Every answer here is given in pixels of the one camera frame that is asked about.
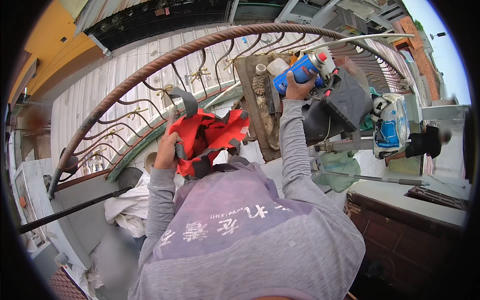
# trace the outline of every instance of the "metal railing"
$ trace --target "metal railing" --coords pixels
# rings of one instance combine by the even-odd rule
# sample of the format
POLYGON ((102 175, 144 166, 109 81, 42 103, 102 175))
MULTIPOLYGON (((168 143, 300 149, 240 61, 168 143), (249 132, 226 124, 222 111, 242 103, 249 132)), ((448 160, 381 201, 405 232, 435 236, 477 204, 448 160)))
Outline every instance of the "metal railing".
MULTIPOLYGON (((157 59, 151 61, 150 63, 146 64, 144 67, 140 68, 134 74, 130 75, 127 79, 125 79, 122 83, 120 83, 117 87, 115 87, 88 115, 88 117, 83 121, 82 125, 77 129, 76 133, 68 143, 65 151, 60 157, 59 163, 55 170, 55 173, 52 177, 52 183, 48 190, 48 197, 53 199, 54 193, 57 189, 57 185, 59 182, 67 180, 69 177, 60 180, 61 175, 64 171, 71 170, 78 166, 80 168, 83 166, 87 161, 95 156, 102 157, 108 163, 110 163, 110 168, 108 169, 107 174, 110 174, 115 169, 122 169, 125 164, 120 164, 120 162, 125 158, 125 155, 128 154, 142 139, 146 138, 149 134, 152 134, 159 127, 162 125, 164 126, 166 121, 164 116, 161 114, 161 111, 157 108, 157 106, 153 103, 153 101, 149 99, 138 99, 135 101, 122 101, 120 100, 129 90, 131 90, 136 85, 143 83, 148 89, 153 91, 158 91, 158 95, 163 93, 166 95, 172 104, 174 101, 170 98, 169 91, 171 90, 170 87, 166 88, 159 88, 153 87, 146 82, 146 79, 151 76, 152 74, 156 73, 157 71, 161 70, 162 68, 171 65, 176 77, 181 82, 181 85, 184 90, 186 90, 185 82, 183 81, 182 77, 180 76, 177 68, 175 66, 175 62, 179 59, 182 59, 190 54, 194 54, 197 51, 200 51, 202 55, 202 62, 196 69, 196 72, 190 75, 191 83, 195 80, 199 80, 202 84, 204 96, 197 99, 197 102, 202 102, 203 100, 215 96, 223 91, 225 91, 230 86, 221 86, 220 76, 218 73, 218 64, 227 59, 227 65, 224 68, 232 68, 234 82, 236 82, 235 78, 235 70, 233 66, 233 62, 241 57, 243 54, 251 51, 262 39, 262 34, 268 33, 281 33, 280 37, 269 43, 263 47, 258 48, 257 50, 253 51, 251 54, 257 53, 260 50, 271 48, 267 52, 260 53, 260 55, 269 54, 269 53, 283 53, 287 51, 296 51, 305 48, 307 45, 317 42, 322 37, 330 38, 330 39, 342 39, 346 38, 347 36, 340 34, 338 32, 330 31, 323 28, 317 28, 313 26, 307 25, 299 25, 299 24, 253 24, 247 26, 239 26, 235 28, 230 28, 227 30, 223 30, 217 33, 213 33, 207 36, 203 36, 191 42, 188 42, 176 49, 171 50, 163 54, 162 56, 158 57, 157 59), (300 33, 301 38, 295 40, 294 42, 288 43, 287 45, 282 45, 281 41, 284 39, 285 33, 300 33), (306 34, 317 35, 315 39, 310 42, 300 44, 300 42, 305 38, 306 34), (235 38, 249 36, 249 35, 257 35, 257 39, 255 42, 248 47, 246 50, 242 51, 238 55, 235 56, 233 59, 228 59, 227 57, 230 55, 232 49, 235 45, 235 38), (218 90, 208 93, 207 89, 205 88, 203 76, 207 76, 210 73, 208 72, 207 68, 204 68, 205 61, 206 61, 206 52, 205 48, 215 45, 217 43, 221 43, 224 41, 230 40, 230 47, 228 51, 219 58, 215 63, 215 76, 218 83, 218 90), (125 115, 116 118, 114 120, 100 120, 100 118, 111 108, 115 103, 119 103, 121 105, 131 105, 138 102, 146 101, 149 102, 152 107, 158 112, 161 120, 156 124, 150 124, 149 121, 141 115, 141 112, 145 111, 140 110, 140 108, 136 108, 133 111, 126 113, 125 115), (125 122, 121 122, 120 120, 127 117, 127 118, 141 118, 148 129, 143 132, 142 134, 136 132, 131 126, 129 126, 125 122), (92 127, 96 124, 102 125, 109 125, 101 132, 88 136, 92 127), (130 129, 133 134, 136 136, 136 141, 134 142, 127 142, 124 138, 122 138, 118 132, 123 130, 125 127, 130 129), (116 137, 118 138, 125 146, 126 149, 122 152, 121 150, 115 149, 112 145, 108 143, 103 143, 103 139, 107 139, 109 137, 116 137), (78 145, 82 141, 94 141, 90 146, 87 148, 76 152, 78 145), (101 154, 104 149, 101 149, 101 146, 106 146, 114 150, 116 153, 116 159, 111 161, 111 158, 107 158, 101 154), (79 156, 81 157, 73 166, 68 166, 68 161, 72 156, 79 156)), ((399 88, 400 81, 405 79, 405 76, 393 65, 388 59, 384 59, 380 57, 380 54, 367 44, 364 44, 359 41, 350 41, 345 43, 343 46, 339 46, 337 48, 330 49, 333 57, 340 57, 340 56, 348 56, 350 57, 357 65, 359 65, 367 75, 367 79, 369 84, 376 86, 377 89, 394 89, 397 91, 402 91, 399 88)), ((183 109, 179 109, 178 114, 183 113, 183 109)))

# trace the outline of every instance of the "hand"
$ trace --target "hand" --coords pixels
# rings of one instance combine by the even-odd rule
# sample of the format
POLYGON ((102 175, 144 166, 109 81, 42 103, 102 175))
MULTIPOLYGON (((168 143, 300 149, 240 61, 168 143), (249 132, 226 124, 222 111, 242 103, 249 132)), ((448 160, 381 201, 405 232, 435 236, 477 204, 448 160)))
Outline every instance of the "hand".
POLYGON ((313 85, 315 84, 316 76, 310 78, 309 81, 304 84, 298 84, 295 82, 295 77, 293 77, 293 72, 287 72, 287 92, 285 93, 285 99, 296 99, 303 100, 308 95, 313 85))
POLYGON ((155 169, 173 169, 179 164, 178 158, 175 156, 175 143, 183 142, 178 132, 173 132, 168 135, 168 131, 165 132, 160 143, 158 144, 158 152, 156 154, 155 163, 153 167, 155 169))

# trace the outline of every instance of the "green plastic bag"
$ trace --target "green plastic bag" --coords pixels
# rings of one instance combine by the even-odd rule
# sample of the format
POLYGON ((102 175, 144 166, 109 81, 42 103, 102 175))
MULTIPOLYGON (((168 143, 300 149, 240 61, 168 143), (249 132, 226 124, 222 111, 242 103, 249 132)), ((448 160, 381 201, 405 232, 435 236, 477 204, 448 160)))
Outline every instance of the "green plastic bag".
POLYGON ((360 124, 360 130, 373 130, 373 121, 370 119, 370 115, 365 116, 365 122, 360 124))
MULTIPOLYGON (((356 152, 357 151, 325 152, 320 156, 320 169, 337 173, 360 175, 360 165, 358 161, 353 158, 356 152)), ((313 178, 313 182, 321 185, 328 185, 333 191, 338 193, 348 189, 357 181, 357 178, 320 173, 316 173, 316 177, 313 178)))

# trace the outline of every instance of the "street lamp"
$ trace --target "street lamp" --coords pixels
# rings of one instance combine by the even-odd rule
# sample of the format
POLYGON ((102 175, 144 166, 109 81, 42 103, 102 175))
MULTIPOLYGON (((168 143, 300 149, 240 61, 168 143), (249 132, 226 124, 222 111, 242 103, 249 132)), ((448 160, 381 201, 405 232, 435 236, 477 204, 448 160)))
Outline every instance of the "street lamp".
POLYGON ((441 37, 441 36, 446 36, 446 35, 447 35, 447 34, 446 34, 445 32, 440 32, 440 33, 437 33, 437 34, 435 34, 435 35, 433 35, 433 34, 430 33, 430 37, 432 38, 432 40, 433 40, 433 38, 434 38, 435 36, 436 36, 436 37, 441 37))

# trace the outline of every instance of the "curved balcony railing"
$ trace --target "curved balcony railing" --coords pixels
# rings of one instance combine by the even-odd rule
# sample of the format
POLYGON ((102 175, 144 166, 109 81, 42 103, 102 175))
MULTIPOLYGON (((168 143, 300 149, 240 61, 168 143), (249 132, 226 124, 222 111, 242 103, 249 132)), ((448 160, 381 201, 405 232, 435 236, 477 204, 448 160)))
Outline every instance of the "curved balcony railing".
MULTIPOLYGON (((138 84, 144 84, 148 89, 153 91, 158 91, 159 94, 163 93, 167 97, 167 102, 175 104, 175 102, 169 97, 170 89, 165 87, 165 89, 154 87, 149 85, 146 82, 146 79, 157 71, 165 68, 169 65, 173 68, 173 71, 178 78, 179 82, 183 89, 186 90, 187 82, 184 81, 182 76, 177 71, 175 62, 191 54, 196 55, 196 52, 199 52, 201 55, 201 62, 196 68, 196 72, 190 75, 191 83, 194 81, 200 81, 201 87, 203 89, 203 96, 197 98, 199 107, 203 107, 203 101, 225 91, 228 86, 222 86, 220 84, 219 76, 219 63, 222 62, 222 65, 226 63, 227 68, 232 68, 233 74, 233 83, 236 82, 235 71, 233 70, 233 62, 235 59, 239 58, 242 55, 252 55, 252 54, 268 54, 268 53, 282 53, 287 51, 296 51, 306 48, 306 46, 313 44, 320 40, 324 39, 342 39, 347 36, 340 34, 338 32, 330 31, 327 29, 317 28, 307 25, 299 24, 253 24, 247 26, 239 26, 235 28, 230 28, 227 30, 219 31, 207 36, 203 36, 191 42, 188 42, 176 49, 167 52, 157 59, 147 63, 138 71, 130 75, 117 87, 115 87, 86 117, 82 125, 77 129, 74 136, 71 138, 70 142, 66 146, 65 150, 60 156, 59 163, 55 170, 54 176, 52 177, 52 183, 48 190, 48 196, 50 199, 53 198, 54 192, 57 190, 57 185, 59 182, 66 181, 71 177, 65 177, 60 180, 63 172, 68 172, 68 170, 74 169, 77 166, 79 169, 81 166, 85 165, 89 159, 93 157, 101 157, 109 163, 109 168, 101 172, 90 174, 88 176, 83 176, 69 181, 69 185, 75 184, 77 182, 83 181, 92 176, 97 176, 105 174, 109 180, 115 180, 118 174, 122 169, 124 169, 128 163, 133 159, 133 157, 139 152, 139 149, 143 148, 145 145, 153 141, 156 137, 161 135, 166 128, 165 117, 162 115, 161 110, 157 108, 155 103, 149 99, 137 99, 135 101, 122 101, 120 100, 129 90, 134 88, 138 84), (272 39, 271 43, 260 47, 256 50, 253 50, 255 46, 262 40, 263 34, 269 33, 280 33, 280 36, 275 40, 272 39), (283 45, 282 41, 285 37, 285 33, 300 33, 301 38, 290 42, 286 45, 283 45), (306 35, 315 35, 316 37, 307 42, 305 39, 306 35), (251 44, 246 50, 242 51, 234 58, 229 59, 231 56, 232 49, 235 45, 235 38, 257 35, 257 38, 254 43, 251 44), (218 43, 222 43, 230 40, 230 47, 227 52, 219 58, 215 63, 215 77, 218 84, 218 88, 215 91, 205 87, 205 77, 208 76, 209 79, 212 76, 209 71, 204 68, 207 53, 205 51, 206 47, 213 46, 218 43), (261 50, 269 49, 267 52, 261 52, 261 50), (131 105, 139 102, 148 102, 151 107, 153 107, 156 112, 159 114, 157 121, 150 123, 144 116, 142 112, 145 109, 136 108, 125 115, 115 118, 113 120, 100 120, 103 116, 108 116, 108 110, 116 103, 120 105, 131 105), (142 120, 141 122, 145 123, 145 130, 142 132, 137 132, 129 126, 127 123, 123 122, 124 118, 137 118, 142 120), (105 129, 100 132, 92 132, 91 129, 95 124, 107 125, 105 129), (133 139, 125 140, 119 132, 127 128, 132 132, 133 139), (116 149, 109 143, 102 142, 104 139, 115 138, 119 144, 122 144, 123 147, 116 149), (77 151, 78 146, 82 143, 88 141, 90 146, 85 147, 83 150, 77 151), (105 149, 112 149, 115 154, 113 157, 106 157, 101 152, 105 149), (68 166, 69 160, 73 157, 78 158, 78 162, 72 166, 68 166)), ((333 57, 339 56, 348 56, 350 57, 357 65, 359 65, 367 75, 367 79, 371 86, 374 86, 377 90, 386 89, 386 91, 397 91, 402 92, 400 88, 400 82, 402 79, 405 79, 405 75, 396 68, 396 66, 386 58, 382 58, 381 55, 372 47, 367 44, 359 41, 350 41, 344 43, 341 46, 336 48, 330 48, 333 57)), ((181 115, 184 112, 181 104, 179 104, 179 111, 177 114, 181 115)))

